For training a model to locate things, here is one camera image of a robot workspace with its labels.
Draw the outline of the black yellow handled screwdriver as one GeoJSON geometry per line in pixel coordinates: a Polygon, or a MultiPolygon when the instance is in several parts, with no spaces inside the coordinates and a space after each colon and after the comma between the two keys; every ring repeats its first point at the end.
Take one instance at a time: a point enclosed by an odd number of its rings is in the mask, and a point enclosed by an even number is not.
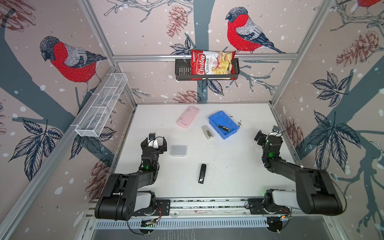
{"type": "Polygon", "coordinates": [[[225,132],[229,132],[230,129],[228,127],[224,127],[224,126],[221,126],[221,125],[218,125],[218,127],[222,130],[224,130],[225,132]]]}

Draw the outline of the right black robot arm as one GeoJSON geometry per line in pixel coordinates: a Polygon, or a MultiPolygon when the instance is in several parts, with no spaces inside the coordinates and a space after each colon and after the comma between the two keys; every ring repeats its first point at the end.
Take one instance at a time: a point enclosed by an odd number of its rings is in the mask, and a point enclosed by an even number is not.
{"type": "Polygon", "coordinates": [[[263,202],[266,211],[281,206],[299,209],[307,215],[337,216],[346,210],[347,204],[342,203],[334,182],[325,170],[304,168],[280,157],[283,139],[277,132],[266,135],[258,131],[254,140],[262,146],[264,167],[296,184],[293,192],[267,190],[263,202]]]}

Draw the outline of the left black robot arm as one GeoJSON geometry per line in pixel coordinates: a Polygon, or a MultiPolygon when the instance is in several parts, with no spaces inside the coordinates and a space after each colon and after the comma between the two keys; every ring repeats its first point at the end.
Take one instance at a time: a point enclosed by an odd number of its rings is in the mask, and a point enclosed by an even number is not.
{"type": "Polygon", "coordinates": [[[159,210],[152,191],[140,191],[155,183],[160,165],[159,157],[167,151],[167,141],[155,133],[141,142],[141,163],[135,173],[111,174],[95,207],[95,217],[128,221],[136,212],[150,215],[159,210]]]}

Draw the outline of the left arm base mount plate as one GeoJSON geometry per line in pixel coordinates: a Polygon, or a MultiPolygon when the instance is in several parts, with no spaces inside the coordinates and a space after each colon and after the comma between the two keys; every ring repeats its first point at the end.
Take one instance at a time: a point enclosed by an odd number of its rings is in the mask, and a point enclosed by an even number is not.
{"type": "Polygon", "coordinates": [[[133,213],[133,216],[159,217],[169,216],[171,208],[170,200],[156,200],[156,207],[153,211],[141,209],[133,213]]]}

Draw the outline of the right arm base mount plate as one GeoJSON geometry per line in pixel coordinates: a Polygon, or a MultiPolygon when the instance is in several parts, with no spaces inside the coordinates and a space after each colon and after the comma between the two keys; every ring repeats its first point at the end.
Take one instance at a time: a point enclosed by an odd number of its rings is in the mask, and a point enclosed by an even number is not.
{"type": "Polygon", "coordinates": [[[248,199],[245,208],[250,210],[252,215],[290,215],[291,210],[286,206],[280,206],[273,200],[265,198],[248,199]]]}

